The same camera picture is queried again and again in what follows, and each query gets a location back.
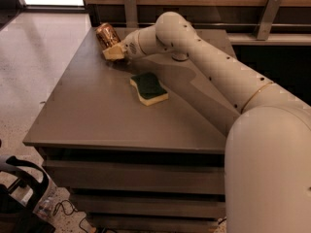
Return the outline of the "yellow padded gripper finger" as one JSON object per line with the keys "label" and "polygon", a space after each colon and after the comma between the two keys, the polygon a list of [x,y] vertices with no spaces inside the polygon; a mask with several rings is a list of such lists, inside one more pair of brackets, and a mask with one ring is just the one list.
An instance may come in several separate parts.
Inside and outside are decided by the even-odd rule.
{"label": "yellow padded gripper finger", "polygon": [[103,50],[103,55],[106,60],[117,61],[125,59],[125,49],[121,44],[113,45],[105,50]]}

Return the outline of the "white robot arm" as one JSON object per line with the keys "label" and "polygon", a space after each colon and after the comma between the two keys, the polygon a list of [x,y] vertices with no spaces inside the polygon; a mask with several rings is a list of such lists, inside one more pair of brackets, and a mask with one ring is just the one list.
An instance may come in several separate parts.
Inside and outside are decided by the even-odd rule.
{"label": "white robot arm", "polygon": [[205,42],[177,13],[124,39],[107,23],[96,34],[108,60],[181,54],[238,111],[225,144],[226,233],[311,233],[309,105]]}

